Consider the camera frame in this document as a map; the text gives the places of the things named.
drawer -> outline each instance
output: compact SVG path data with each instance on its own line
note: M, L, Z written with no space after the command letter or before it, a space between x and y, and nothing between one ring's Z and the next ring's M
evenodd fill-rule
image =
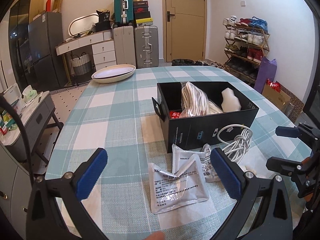
M111 66L114 66L114 65L117 65L116 61L109 61L109 62L106 62L106 63L96 64L96 71L101 70L101 69L103 69L105 67L111 67Z
M8 221L11 223L11 193L18 165L9 156L2 144L0 145L0 156L0 191L7 195L7 199L0 197L0 207Z
M80 47L87 46L90 44L94 44L97 42L102 42L103 41L103 33L96 33L96 34L91 34L86 37L82 37L79 39L79 45Z
M93 54L99 54L107 51L115 50L113 41L102 42L92 45Z
M11 224L23 239L26 239L26 220L30 195L29 175L18 168L12 188Z
M72 51L73 49L77 49L79 47L80 47L79 40L70 41L70 42L63 44L59 47L59 53L61 55L61 54L66 53L68 51Z
M116 60L116 54L114 50L108 51L108 52L93 55L93 59L95 64L105 63L105 62Z

ceramic plate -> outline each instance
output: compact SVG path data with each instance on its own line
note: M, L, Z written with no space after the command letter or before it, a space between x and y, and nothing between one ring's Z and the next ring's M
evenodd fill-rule
M132 76L135 70L136 67L133 65L114 65L98 70L97 72L93 73L91 78L98 83L112 83Z
M108 69L108 67L107 67L107 68L105 68L103 70L104 71L102 71L100 73L96 72L95 74L93 74L92 78L95 78L95 79L112 78L112 77L116 77L116 76L127 74L127 73L135 70L135 68L133 68L133 67L121 67L121 68Z

dining table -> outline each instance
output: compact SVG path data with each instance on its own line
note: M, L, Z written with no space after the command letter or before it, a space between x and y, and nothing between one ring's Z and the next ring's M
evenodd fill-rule
M172 154L167 153L159 117L152 97L157 99L157 83L185 81L229 82L259 107L251 125L250 149L242 162L257 176L273 178L267 159L302 161L311 149L298 138L279 137L277 126L294 124L252 87L214 66L170 66L136 69L129 78L100 84L91 81L71 111L56 142L45 179L61 178L74 172L98 147L108 153L108 164L82 204L110 240L145 239L163 231L166 240L210 239L236 204L221 181L207 182L209 200L186 205L161 214L150 209L148 163L172 171ZM305 207L297 197L297 187L283 176L296 226ZM61 199L57 200L70 232L79 235ZM258 210L257 199L241 231L248 232Z

suitcase handle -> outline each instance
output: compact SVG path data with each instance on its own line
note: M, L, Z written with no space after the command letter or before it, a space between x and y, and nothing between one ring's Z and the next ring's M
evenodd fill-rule
M161 107L160 107L160 105L159 105L159 103L154 99L154 98L152 98L152 102L153 102L153 108L155 109L155 112L156 112L156 114L159 116L159 118L162 120L162 121L164 121L164 116L162 115L162 114L160 114L160 112L161 112Z
M123 0L123 2L122 2L122 8L123 8L124 10L128 10L128 8L129 8L129 2L128 2L128 0Z
M148 43L148 45L150 46L150 50L148 51L148 53L150 54L152 52L152 44Z

cabinet handle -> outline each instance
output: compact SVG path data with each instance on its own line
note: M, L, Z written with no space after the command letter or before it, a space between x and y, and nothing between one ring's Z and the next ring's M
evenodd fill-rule
M7 195L2 191L0 191L0 197L2 197L3 199L8 199Z

